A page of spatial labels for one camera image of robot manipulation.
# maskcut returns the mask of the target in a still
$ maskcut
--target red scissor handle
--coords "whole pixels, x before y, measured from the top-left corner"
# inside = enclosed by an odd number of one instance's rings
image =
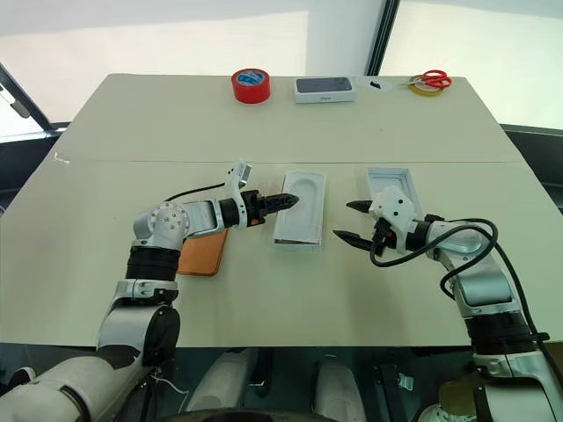
[[[433,88],[448,88],[451,85],[451,79],[443,70],[433,69],[422,74],[424,84]]]

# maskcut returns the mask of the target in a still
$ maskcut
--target wall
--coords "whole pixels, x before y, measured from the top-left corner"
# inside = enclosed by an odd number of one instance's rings
[[[51,121],[114,72],[362,74],[383,0],[4,0],[0,62]]]
[[[500,123],[563,129],[563,1],[402,0],[381,74],[428,69],[466,76]]]

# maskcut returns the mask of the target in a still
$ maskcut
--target tape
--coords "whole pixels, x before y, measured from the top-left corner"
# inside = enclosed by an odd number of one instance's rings
[[[230,81],[235,98],[241,103],[261,103],[270,97],[270,75],[264,70],[242,69]]]
[[[415,75],[409,79],[409,82],[414,82],[417,79],[421,79],[422,75]],[[414,92],[415,94],[422,95],[424,97],[437,97],[444,92],[444,88],[435,88],[434,86],[428,86],[420,80],[419,84],[412,84],[408,85],[408,89]]]

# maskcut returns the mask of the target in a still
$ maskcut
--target floor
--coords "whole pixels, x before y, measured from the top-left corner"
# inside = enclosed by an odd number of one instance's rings
[[[163,367],[164,375],[179,389],[194,391],[200,379],[224,349],[180,348]],[[0,379],[6,381],[21,366],[32,366],[38,374],[70,357],[93,353],[90,349],[56,346],[0,344]],[[402,374],[413,377],[413,391],[400,390],[409,420],[416,420],[426,406],[436,403],[442,382],[467,373],[471,352],[467,349],[423,349],[397,347],[281,347],[274,349],[274,372],[269,394],[260,398],[249,389],[245,407],[310,411],[311,379],[315,363],[325,355],[338,356],[355,373],[364,408],[370,421],[387,422],[382,388],[377,384],[375,365],[394,363]],[[123,420],[138,420],[143,395],[131,402]],[[157,387],[157,415],[178,412],[184,397],[167,385]]]

